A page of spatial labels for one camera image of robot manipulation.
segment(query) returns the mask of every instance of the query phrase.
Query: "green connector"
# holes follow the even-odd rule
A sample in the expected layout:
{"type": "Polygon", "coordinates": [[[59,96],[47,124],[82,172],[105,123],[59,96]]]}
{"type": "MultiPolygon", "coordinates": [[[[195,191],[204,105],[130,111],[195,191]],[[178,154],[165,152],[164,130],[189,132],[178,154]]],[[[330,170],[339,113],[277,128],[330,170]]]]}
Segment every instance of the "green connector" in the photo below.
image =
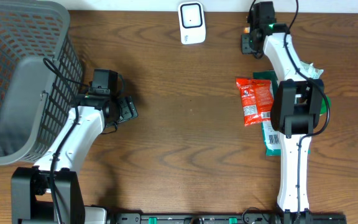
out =
{"type": "Polygon", "coordinates": [[[149,218],[149,224],[157,224],[157,218],[149,218]]]}
{"type": "Polygon", "coordinates": [[[237,218],[229,218],[229,224],[237,224],[237,218]]]}

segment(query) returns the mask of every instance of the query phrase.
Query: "red snack bag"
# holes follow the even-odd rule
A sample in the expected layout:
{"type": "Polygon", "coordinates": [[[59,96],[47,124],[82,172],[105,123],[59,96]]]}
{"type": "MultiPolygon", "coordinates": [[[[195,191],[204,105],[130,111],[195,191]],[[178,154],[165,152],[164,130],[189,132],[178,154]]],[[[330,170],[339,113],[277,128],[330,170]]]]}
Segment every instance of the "red snack bag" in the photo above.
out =
{"type": "Polygon", "coordinates": [[[270,121],[270,110],[273,106],[270,80],[237,78],[236,83],[241,93],[244,125],[270,121]]]}

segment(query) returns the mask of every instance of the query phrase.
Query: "plastic packaging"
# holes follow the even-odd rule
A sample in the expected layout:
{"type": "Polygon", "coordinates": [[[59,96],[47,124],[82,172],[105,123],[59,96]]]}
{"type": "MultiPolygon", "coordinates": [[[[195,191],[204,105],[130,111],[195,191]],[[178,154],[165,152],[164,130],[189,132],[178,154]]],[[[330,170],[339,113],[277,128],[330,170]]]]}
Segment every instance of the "plastic packaging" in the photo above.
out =
{"type": "Polygon", "coordinates": [[[236,83],[241,94],[244,125],[270,121],[270,110],[273,106],[271,81],[237,78],[236,83]]]}

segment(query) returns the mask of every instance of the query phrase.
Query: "wooden surface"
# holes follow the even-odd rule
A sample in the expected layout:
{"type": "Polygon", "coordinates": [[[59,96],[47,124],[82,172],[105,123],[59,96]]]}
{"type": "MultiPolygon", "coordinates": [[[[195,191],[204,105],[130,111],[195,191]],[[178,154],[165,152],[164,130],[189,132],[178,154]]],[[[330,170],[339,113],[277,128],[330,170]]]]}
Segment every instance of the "wooden surface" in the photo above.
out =
{"type": "MultiPolygon", "coordinates": [[[[260,125],[244,127],[235,77],[272,69],[242,55],[246,13],[206,13],[202,44],[180,43],[175,12],[71,11],[71,39],[94,68],[124,75],[139,117],[94,142],[79,179],[85,204],[144,213],[271,210],[280,158],[266,157],[260,125]]],[[[289,23],[293,14],[279,14],[289,23]]],[[[358,223],[358,15],[300,14],[293,41],[323,68],[332,119],[313,138],[308,198],[313,212],[358,223]]],[[[0,223],[11,218],[10,178],[0,167],[0,223]]]]}

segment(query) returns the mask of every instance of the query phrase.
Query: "basket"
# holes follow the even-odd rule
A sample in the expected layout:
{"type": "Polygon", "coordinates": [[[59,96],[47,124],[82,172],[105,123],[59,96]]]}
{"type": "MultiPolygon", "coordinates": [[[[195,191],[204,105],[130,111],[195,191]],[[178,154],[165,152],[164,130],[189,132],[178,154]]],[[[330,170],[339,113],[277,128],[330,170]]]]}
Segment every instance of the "basket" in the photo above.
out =
{"type": "Polygon", "coordinates": [[[0,1],[0,165],[35,162],[66,122],[72,98],[42,59],[82,81],[69,24],[68,11],[55,2],[0,1]]]}

